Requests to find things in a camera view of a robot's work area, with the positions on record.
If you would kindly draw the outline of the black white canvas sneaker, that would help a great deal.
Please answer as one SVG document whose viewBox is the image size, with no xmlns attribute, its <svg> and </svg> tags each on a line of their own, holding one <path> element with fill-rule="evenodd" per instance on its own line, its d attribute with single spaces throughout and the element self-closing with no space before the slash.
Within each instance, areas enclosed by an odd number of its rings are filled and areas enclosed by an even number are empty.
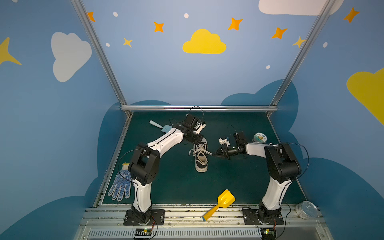
<svg viewBox="0 0 384 240">
<path fill-rule="evenodd" d="M 197 172 L 205 173 L 208 170 L 208 155 L 208 142 L 206 138 L 202 138 L 201 142 L 193 148 Z"/>
</svg>

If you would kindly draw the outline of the white shoelace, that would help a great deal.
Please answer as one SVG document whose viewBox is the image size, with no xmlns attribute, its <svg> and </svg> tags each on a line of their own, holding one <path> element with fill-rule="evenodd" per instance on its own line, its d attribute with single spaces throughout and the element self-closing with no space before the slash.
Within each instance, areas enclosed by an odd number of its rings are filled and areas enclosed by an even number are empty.
<svg viewBox="0 0 384 240">
<path fill-rule="evenodd" d="M 197 160 L 206 161 L 208 156 L 213 154 L 208 151 L 208 143 L 204 142 L 199 145 L 194 145 L 194 147 L 189 151 L 189 156 L 193 155 Z"/>
</svg>

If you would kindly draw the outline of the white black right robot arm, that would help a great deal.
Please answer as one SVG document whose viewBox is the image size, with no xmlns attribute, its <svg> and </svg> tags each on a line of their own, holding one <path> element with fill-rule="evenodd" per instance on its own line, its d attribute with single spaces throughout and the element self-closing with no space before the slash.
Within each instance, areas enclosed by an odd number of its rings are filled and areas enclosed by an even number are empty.
<svg viewBox="0 0 384 240">
<path fill-rule="evenodd" d="M 223 143 L 213 156 L 230 159 L 236 155 L 249 155 L 264 158 L 267 163 L 270 182 L 260 204 L 258 215 L 261 221 L 281 214 L 282 200 L 289 186 L 302 175 L 302 167 L 292 150 L 292 143 L 267 145 L 244 143 L 231 147 Z"/>
</svg>

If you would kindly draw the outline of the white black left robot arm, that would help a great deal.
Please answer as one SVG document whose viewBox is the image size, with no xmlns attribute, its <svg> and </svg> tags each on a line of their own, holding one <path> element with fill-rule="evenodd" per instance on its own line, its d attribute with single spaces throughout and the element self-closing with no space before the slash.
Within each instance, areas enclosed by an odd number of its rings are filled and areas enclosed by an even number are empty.
<svg viewBox="0 0 384 240">
<path fill-rule="evenodd" d="M 135 188 L 133 208 L 136 212 L 148 216 L 151 211 L 151 187 L 159 172 L 161 157 L 184 140 L 199 144 L 203 138 L 201 131 L 205 126 L 203 120 L 194 120 L 192 125 L 186 122 L 176 124 L 157 140 L 137 146 L 129 165 Z"/>
</svg>

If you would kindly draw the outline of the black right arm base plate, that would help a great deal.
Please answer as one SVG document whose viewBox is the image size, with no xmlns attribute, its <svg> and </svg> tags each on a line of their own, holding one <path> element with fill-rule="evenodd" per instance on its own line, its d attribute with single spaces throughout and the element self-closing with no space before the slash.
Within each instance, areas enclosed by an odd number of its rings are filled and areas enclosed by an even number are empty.
<svg viewBox="0 0 384 240">
<path fill-rule="evenodd" d="M 245 225 L 284 225 L 283 216 L 281 214 L 272 215 L 262 219 L 258 213 L 258 209 L 250 207 L 242 207 L 243 220 Z"/>
</svg>

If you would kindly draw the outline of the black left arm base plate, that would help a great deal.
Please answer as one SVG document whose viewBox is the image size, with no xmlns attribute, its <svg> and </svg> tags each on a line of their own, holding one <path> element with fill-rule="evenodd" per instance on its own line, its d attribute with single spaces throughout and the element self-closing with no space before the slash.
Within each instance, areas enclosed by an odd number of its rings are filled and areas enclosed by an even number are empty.
<svg viewBox="0 0 384 240">
<path fill-rule="evenodd" d="M 162 226 L 165 220 L 164 210 L 152 210 L 149 208 L 145 213 L 132 208 L 126 211 L 124 226 Z"/>
</svg>

